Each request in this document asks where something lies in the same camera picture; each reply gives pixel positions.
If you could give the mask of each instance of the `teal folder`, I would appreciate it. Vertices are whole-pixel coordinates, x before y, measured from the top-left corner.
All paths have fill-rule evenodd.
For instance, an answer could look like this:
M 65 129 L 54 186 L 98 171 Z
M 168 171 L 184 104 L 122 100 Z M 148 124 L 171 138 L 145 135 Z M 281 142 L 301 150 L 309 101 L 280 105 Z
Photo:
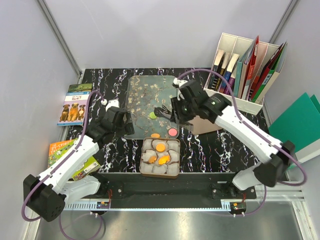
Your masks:
M 315 95 L 302 94 L 269 127 L 271 136 L 295 145 L 295 152 L 320 139 L 320 104 Z

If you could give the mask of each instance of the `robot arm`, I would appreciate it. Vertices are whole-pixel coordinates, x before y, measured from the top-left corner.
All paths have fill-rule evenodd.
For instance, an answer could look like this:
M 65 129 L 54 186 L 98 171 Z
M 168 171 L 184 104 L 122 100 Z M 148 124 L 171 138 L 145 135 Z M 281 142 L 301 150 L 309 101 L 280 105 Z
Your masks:
M 209 97 L 202 86 L 195 80 L 185 81 L 175 79 L 173 86 L 178 89 L 178 97 L 171 99 L 172 111 L 166 107 L 156 107 L 154 113 L 157 117 L 164 117 L 180 125 L 188 124 L 195 116 L 208 119 L 211 123 L 226 129 L 246 146 L 260 160 L 260 163 L 246 170 L 240 171 L 233 179 L 233 185 L 243 191 L 257 184 L 274 187 L 278 179 L 290 165 L 288 157 L 273 146 L 282 148 L 291 155 L 295 146 L 290 141 L 282 143 L 280 140 L 268 135 L 245 116 L 241 114 L 239 120 L 235 108 L 223 95 L 216 93 Z M 272 144 L 262 140 L 246 124 L 256 132 L 267 138 Z
M 23 196 L 26 199 L 31 190 L 47 178 L 31 196 L 27 206 L 50 222 L 59 216 L 65 205 L 96 194 L 100 190 L 101 183 L 93 175 L 88 175 L 79 181 L 67 181 L 89 157 L 108 143 L 109 135 L 123 136 L 133 133 L 130 112 L 120 109 L 118 100 L 110 100 L 104 117 L 88 125 L 82 142 L 75 141 L 59 161 L 37 177 L 30 174 L 24 179 Z M 51 174 L 52 170 L 59 165 L 61 166 Z

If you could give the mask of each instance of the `black marble table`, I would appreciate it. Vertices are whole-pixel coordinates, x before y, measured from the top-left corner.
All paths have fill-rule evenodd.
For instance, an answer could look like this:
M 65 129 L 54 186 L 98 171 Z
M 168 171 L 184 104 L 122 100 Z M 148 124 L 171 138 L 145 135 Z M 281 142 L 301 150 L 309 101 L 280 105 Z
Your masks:
M 178 77 L 191 68 L 128 68 L 128 69 L 86 69 L 82 83 L 92 83 L 93 89 L 100 91 L 107 100 L 118 99 L 124 108 L 129 78 L 134 75 L 170 75 Z M 190 73 L 185 78 L 196 79 L 205 84 L 208 73 Z M 105 113 L 98 97 L 94 97 L 89 108 L 89 121 Z M 268 131 L 262 110 L 256 115 L 243 113 L 262 130 Z M 67 139 L 77 138 L 82 127 L 71 126 Z M 226 130 L 218 130 L 201 135 L 193 135 L 180 128 L 180 172 L 238 172 L 256 164 L 256 156 L 238 139 Z M 127 140 L 113 137 L 110 143 L 94 155 L 102 164 L 101 173 L 138 173 L 142 140 Z

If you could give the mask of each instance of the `shiny floor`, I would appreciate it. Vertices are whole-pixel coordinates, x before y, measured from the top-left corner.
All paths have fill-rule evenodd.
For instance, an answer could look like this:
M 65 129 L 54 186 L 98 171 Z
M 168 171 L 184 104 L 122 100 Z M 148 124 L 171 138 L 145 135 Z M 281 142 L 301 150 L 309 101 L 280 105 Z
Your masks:
M 249 211 L 258 206 L 249 202 Z M 82 211 L 61 215 L 64 231 L 77 240 L 88 239 L 100 221 L 86 215 L 71 224 Z M 103 215 L 100 240 L 302 240 L 297 220 L 288 202 L 267 202 L 255 215 L 223 217 L 209 212 L 114 212 Z M 58 221 L 42 221 L 37 240 L 64 240 Z

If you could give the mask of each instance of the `brown dog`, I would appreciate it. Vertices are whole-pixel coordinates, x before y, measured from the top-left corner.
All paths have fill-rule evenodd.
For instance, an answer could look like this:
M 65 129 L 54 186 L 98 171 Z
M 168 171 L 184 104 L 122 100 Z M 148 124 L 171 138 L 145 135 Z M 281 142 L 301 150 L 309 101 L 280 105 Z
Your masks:
M 78 105 L 79 103 L 72 104 L 69 111 L 68 122 L 73 122 L 79 117 Z
M 81 119 L 83 119 L 85 117 L 85 106 L 86 105 L 80 105 L 79 106 L 80 110 L 79 110 L 79 118 L 78 118 L 78 120 L 81 120 Z
M 69 115 L 69 104 L 63 105 L 63 110 L 61 113 L 61 117 L 60 117 L 60 122 L 65 122 L 68 119 L 68 115 Z

